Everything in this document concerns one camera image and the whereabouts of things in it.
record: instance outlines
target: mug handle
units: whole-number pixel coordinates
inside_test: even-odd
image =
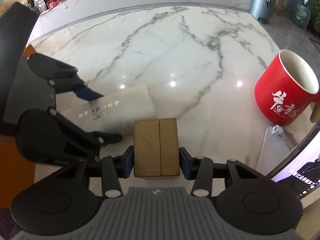
[[[310,121],[312,123],[315,123],[319,119],[320,119],[320,102],[315,104],[315,107],[313,108],[312,114],[310,116]]]

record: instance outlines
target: logo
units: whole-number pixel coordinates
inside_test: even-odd
[[[105,117],[105,116],[106,116],[106,113],[102,111],[102,112],[100,112],[100,114],[93,114],[92,120],[96,120],[99,117]]]
[[[156,188],[155,190],[152,191],[153,194],[159,195],[162,191]]]

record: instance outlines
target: orange panel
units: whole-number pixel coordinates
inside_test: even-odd
[[[10,208],[14,197],[33,184],[35,167],[15,144],[0,146],[0,208]]]
[[[28,45],[24,50],[22,56],[28,58],[31,54],[37,53],[36,50],[32,47],[32,45]]]

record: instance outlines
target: gray trash can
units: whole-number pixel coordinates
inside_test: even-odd
[[[250,14],[258,21],[268,23],[276,0],[252,0]]]

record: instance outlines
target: white paper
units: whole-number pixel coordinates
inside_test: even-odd
[[[61,114],[84,131],[122,136],[134,132],[134,121],[157,118],[145,84],[85,102]]]

